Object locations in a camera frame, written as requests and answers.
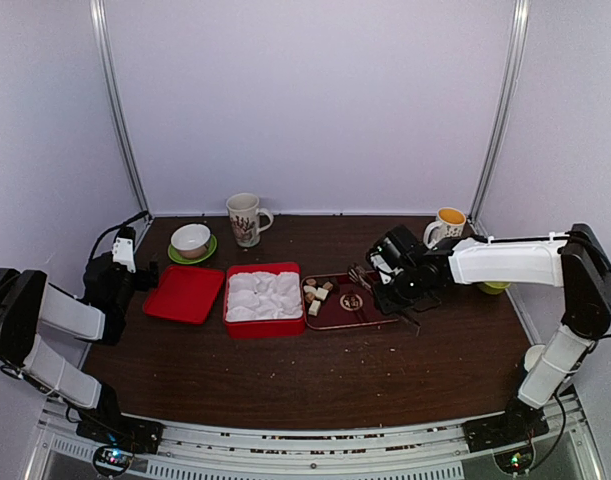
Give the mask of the red tin lid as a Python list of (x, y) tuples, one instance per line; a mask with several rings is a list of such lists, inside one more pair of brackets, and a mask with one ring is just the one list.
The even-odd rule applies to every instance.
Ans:
[(142, 310), (149, 317), (174, 322), (203, 324), (224, 284), (220, 270), (194, 266), (169, 266), (159, 285), (145, 300)]

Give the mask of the metal serving tongs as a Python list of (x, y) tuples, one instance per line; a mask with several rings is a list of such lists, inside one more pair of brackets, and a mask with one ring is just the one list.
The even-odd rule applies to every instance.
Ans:
[[(347, 274), (354, 284), (363, 288), (372, 297), (373, 300), (376, 300), (376, 296), (373, 289), (374, 282), (362, 266), (357, 263), (350, 265), (347, 269)], [(394, 316), (399, 321), (405, 321), (409, 325), (413, 325), (416, 328), (416, 336), (420, 335), (421, 324), (409, 314), (405, 313), (404, 311), (398, 311), (393, 312), (392, 316)]]

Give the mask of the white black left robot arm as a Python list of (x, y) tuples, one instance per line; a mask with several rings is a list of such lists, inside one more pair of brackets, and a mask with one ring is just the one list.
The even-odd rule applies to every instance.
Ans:
[(77, 298), (43, 271), (0, 268), (0, 368), (75, 411), (79, 436), (153, 453), (162, 424), (124, 414), (113, 387), (74, 366), (41, 333), (51, 328), (88, 344), (117, 345), (134, 293), (157, 286), (158, 264), (137, 268), (106, 253), (90, 260), (83, 280)]

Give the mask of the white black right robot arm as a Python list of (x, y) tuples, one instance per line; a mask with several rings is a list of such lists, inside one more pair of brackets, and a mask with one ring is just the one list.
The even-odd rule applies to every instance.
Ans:
[(586, 224), (542, 237), (447, 237), (418, 240), (404, 225), (388, 231), (367, 252), (379, 279), (372, 286), (384, 314), (415, 306), (451, 285), (505, 282), (546, 285), (564, 292), (560, 325), (525, 356), (525, 376), (503, 413), (468, 421), (472, 450), (525, 442), (547, 433), (543, 408), (580, 367), (611, 326), (611, 263)]

